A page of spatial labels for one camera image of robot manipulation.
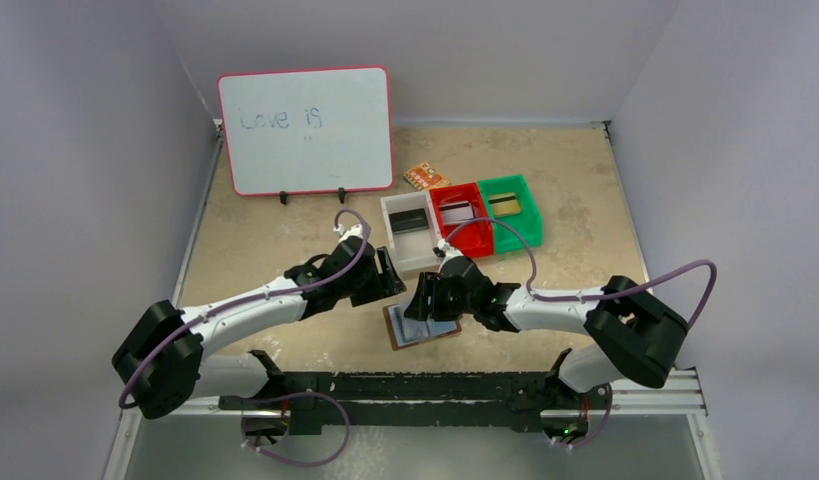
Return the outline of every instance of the gray wall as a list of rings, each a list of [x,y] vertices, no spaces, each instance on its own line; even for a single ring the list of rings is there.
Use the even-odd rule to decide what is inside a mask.
[[[212,129],[149,0],[0,0],[0,478],[102,474]]]
[[[819,1],[683,1],[614,125],[651,273],[721,268],[683,359],[730,478],[819,478]]]
[[[228,72],[378,63],[399,123],[615,115],[679,0],[155,0],[215,117]]]

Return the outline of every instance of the cable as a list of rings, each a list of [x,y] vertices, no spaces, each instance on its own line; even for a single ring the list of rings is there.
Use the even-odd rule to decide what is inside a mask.
[[[279,462],[285,463],[287,465],[292,465],[292,466],[295,466],[295,467],[320,467],[321,465],[326,465],[327,463],[329,463],[329,462],[335,460],[336,458],[338,458],[338,456],[341,455],[341,453],[347,447],[347,442],[350,440],[350,417],[347,416],[347,411],[344,409],[344,407],[341,406],[340,403],[338,403],[338,401],[336,401],[336,399],[330,397],[329,395],[325,395],[323,393],[320,393],[320,392],[299,392],[299,393],[292,393],[292,394],[289,394],[289,395],[283,395],[281,397],[276,397],[276,398],[268,398],[268,399],[264,399],[264,400],[248,399],[248,400],[244,400],[244,401],[246,403],[262,404],[262,403],[282,402],[282,401],[285,401],[285,400],[293,400],[295,398],[300,398],[300,397],[317,397],[317,398],[320,398],[322,400],[326,400],[327,402],[335,405],[335,408],[338,409],[338,412],[341,413],[342,418],[344,418],[344,440],[341,441],[341,445],[338,447],[338,449],[332,455],[324,458],[323,460],[317,460],[317,461],[314,461],[314,462],[301,462],[300,460],[294,460],[294,459],[291,459],[291,458],[288,458],[288,457],[283,457],[282,455],[278,455],[278,454],[273,453],[271,451],[265,450],[265,449],[259,447],[258,445],[255,445],[253,442],[251,442],[250,440],[247,439],[247,430],[246,430],[246,427],[245,427],[245,423],[246,423],[246,420],[247,420],[246,418],[241,419],[241,436],[244,437],[244,443],[242,444],[242,447],[248,446],[248,447],[252,448],[253,450],[255,450],[257,453],[261,453],[262,455],[264,455],[264,456],[266,456],[268,458],[272,458],[272,459],[277,460]]]
[[[136,367],[135,371],[132,372],[132,376],[129,377],[129,380],[127,380],[126,383],[123,386],[123,391],[121,391],[120,398],[118,398],[118,406],[123,410],[128,410],[130,408],[135,408],[136,406],[138,406],[138,402],[132,402],[132,403],[127,403],[126,402],[126,398],[129,396],[130,393],[132,393],[132,390],[135,388],[135,384],[138,383],[138,379],[141,378],[141,375],[144,373],[144,371],[147,369],[147,367],[150,365],[150,363],[153,360],[155,360],[156,357],[159,356],[159,354],[162,352],[162,350],[167,348],[168,345],[175,342],[177,338],[179,338],[181,335],[183,335],[185,332],[187,332],[188,330],[190,330],[192,327],[196,326],[200,322],[207,321],[209,319],[209,317],[211,317],[212,315],[217,315],[218,313],[221,313],[221,312],[223,312],[225,310],[228,310],[230,308],[237,307],[237,306],[240,306],[240,305],[243,305],[243,304],[246,304],[246,303],[250,303],[250,302],[253,302],[253,301],[257,301],[257,300],[265,300],[265,299],[268,299],[268,298],[271,298],[271,297],[276,297],[278,295],[288,295],[288,294],[291,294],[291,293],[308,292],[309,290],[312,290],[312,289],[315,289],[315,288],[318,288],[318,287],[322,287],[322,286],[324,286],[324,285],[338,279],[339,277],[341,277],[345,273],[349,272],[351,268],[356,266],[356,264],[359,263],[359,260],[362,258],[362,254],[364,253],[365,247],[368,244],[368,238],[371,235],[371,226],[368,225],[368,222],[366,222],[365,219],[362,217],[362,215],[359,212],[357,212],[356,210],[353,210],[353,209],[350,209],[350,208],[342,208],[335,214],[335,218],[333,219],[333,225],[336,228],[338,228],[338,218],[341,217],[342,213],[349,213],[349,214],[355,216],[359,220],[359,223],[362,224],[362,244],[359,246],[359,250],[356,251],[356,255],[350,260],[350,263],[348,263],[344,268],[342,268],[338,272],[334,273],[333,275],[330,275],[329,277],[327,277],[325,279],[318,280],[317,282],[313,282],[313,283],[310,283],[308,285],[303,285],[303,286],[300,286],[300,287],[285,288],[285,289],[280,289],[280,290],[270,290],[270,291],[268,291],[267,295],[262,294],[262,293],[254,293],[252,295],[247,295],[245,297],[240,297],[240,298],[237,298],[235,300],[232,300],[232,301],[217,305],[214,308],[210,308],[205,314],[200,315],[197,318],[184,323],[183,325],[178,327],[176,330],[174,330],[170,335],[165,337],[164,340],[159,342],[159,344],[156,345],[156,347],[153,348],[153,350],[151,350],[150,353],[146,357],[144,357],[144,360],[142,360],[141,363],[138,364],[138,367]]]
[[[470,220],[465,221],[464,223],[462,223],[461,225],[459,225],[455,229],[453,229],[453,231],[450,232],[450,235],[448,235],[447,238],[445,238],[444,240],[446,242],[450,243],[450,240],[454,236],[456,236],[456,234],[459,233],[463,228],[465,228],[468,225],[471,225],[473,223],[478,223],[478,222],[489,222],[489,223],[494,223],[496,225],[500,225],[500,226],[504,227],[505,229],[509,230],[513,235],[515,235],[518,238],[518,240],[521,241],[521,244],[524,245],[524,249],[527,251],[527,255],[530,257],[530,264],[532,265],[532,273],[530,273],[530,277],[527,279],[527,282],[524,284],[524,286],[527,289],[527,293],[529,293],[536,300],[539,300],[539,301],[542,301],[542,302],[592,302],[592,301],[616,300],[616,299],[619,299],[619,298],[624,298],[624,297],[628,297],[630,295],[635,295],[637,293],[644,292],[649,288],[655,287],[657,285],[661,285],[661,284],[663,284],[663,283],[665,283],[665,282],[667,282],[667,281],[669,281],[671,279],[679,277],[680,275],[682,275],[684,273],[687,273],[690,270],[693,270],[693,269],[698,268],[698,267],[706,266],[706,267],[709,267],[709,280],[706,282],[706,287],[704,288],[703,294],[701,295],[701,299],[698,302],[697,307],[695,307],[694,312],[692,312],[692,316],[689,317],[689,321],[687,322],[688,325],[689,325],[689,328],[691,329],[692,326],[694,326],[694,324],[697,322],[698,317],[700,317],[700,314],[703,311],[704,306],[706,306],[706,302],[709,300],[710,294],[712,294],[712,289],[713,289],[713,287],[715,287],[715,280],[716,280],[716,278],[718,276],[718,268],[715,266],[715,262],[713,262],[712,260],[708,260],[708,259],[701,259],[701,260],[695,260],[694,262],[687,263],[686,265],[683,265],[680,268],[674,269],[674,270],[672,270],[672,271],[670,271],[670,272],[668,272],[668,273],[666,273],[664,275],[660,275],[659,277],[656,277],[656,278],[654,278],[653,280],[651,280],[649,282],[645,282],[645,283],[643,283],[641,285],[637,285],[635,287],[628,288],[626,290],[622,290],[622,291],[616,292],[616,293],[609,293],[609,294],[603,294],[603,295],[582,295],[582,296],[580,296],[580,295],[560,295],[560,296],[555,296],[555,297],[548,297],[548,296],[544,296],[544,295],[533,292],[533,287],[532,287],[533,281],[536,279],[536,275],[538,274],[538,266],[536,265],[535,254],[533,253],[533,250],[530,248],[530,245],[527,243],[527,241],[524,239],[524,237],[521,236],[521,234],[518,233],[510,225],[508,225],[508,224],[506,224],[506,223],[504,223],[504,222],[502,222],[502,221],[500,221],[500,220],[498,220],[496,218],[489,218],[489,217],[472,218]],[[570,444],[571,447],[574,447],[574,446],[580,447],[580,446],[585,445],[586,443],[590,442],[598,434],[598,432],[600,432],[603,429],[604,425],[606,425],[606,422],[609,421],[609,412],[612,410],[612,386],[609,385],[609,384],[606,384],[606,388],[607,388],[607,391],[609,392],[609,399],[608,399],[608,401],[606,403],[606,413],[603,415],[603,418],[601,418],[600,423],[598,423],[598,425],[594,428],[594,430],[592,432],[589,432],[588,434],[586,434],[586,436],[583,437],[583,439],[580,440],[579,442],[577,442],[576,444]]]

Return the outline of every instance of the beige tabletop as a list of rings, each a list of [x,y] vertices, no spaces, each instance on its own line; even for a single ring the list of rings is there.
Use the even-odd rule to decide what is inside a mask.
[[[409,128],[394,130],[394,185],[385,191],[349,193],[373,232],[371,244],[388,244],[380,197],[408,193],[402,173],[428,161],[454,184],[521,173],[544,223],[536,249],[535,288],[597,286],[615,274],[644,279],[642,260],[603,132],[596,129]],[[223,153],[185,277],[182,305],[223,299],[267,283],[317,253],[332,251],[336,195],[240,197],[232,190]],[[345,225],[352,216],[342,218]],[[530,262],[523,252],[477,261],[495,282],[523,283]],[[587,337],[549,331],[496,333],[471,317],[462,332],[393,351],[382,308],[407,300],[417,275],[403,278],[408,291],[357,308],[349,301],[302,322],[265,330],[222,353],[267,351],[287,371],[522,371],[546,370],[567,347]]]

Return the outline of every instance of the metal frame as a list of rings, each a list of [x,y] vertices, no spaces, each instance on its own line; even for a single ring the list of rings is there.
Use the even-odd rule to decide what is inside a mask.
[[[211,172],[206,180],[203,193],[200,199],[200,208],[194,221],[179,276],[174,287],[172,298],[176,304],[182,295],[182,287],[191,264],[191,253],[194,242],[203,220],[203,213],[206,209],[214,179],[218,161],[220,159],[221,148],[223,148],[223,138],[219,137],[215,149],[214,161]],[[636,246],[641,254],[638,238]],[[642,260],[642,268],[645,278],[648,278],[647,268]],[[695,450],[698,461],[705,480],[722,480],[723,474],[719,467],[718,454],[712,437],[712,432],[706,419],[707,410],[701,390],[697,371],[674,371],[668,378],[662,389],[654,390],[638,385],[630,380],[617,380],[612,382],[613,405],[612,415],[685,415],[688,420],[689,434],[694,439]],[[247,415],[248,417],[273,418],[279,417],[277,411],[240,411],[240,410],[220,410],[218,408],[218,397],[206,397],[190,400],[170,415],[222,415],[237,416]],[[542,412],[543,417],[576,417],[579,411],[553,410]],[[121,414],[120,424],[112,446],[109,461],[103,475],[104,480],[122,480],[126,477],[129,461],[135,446],[135,438],[141,428],[144,418],[136,410],[124,411]]]

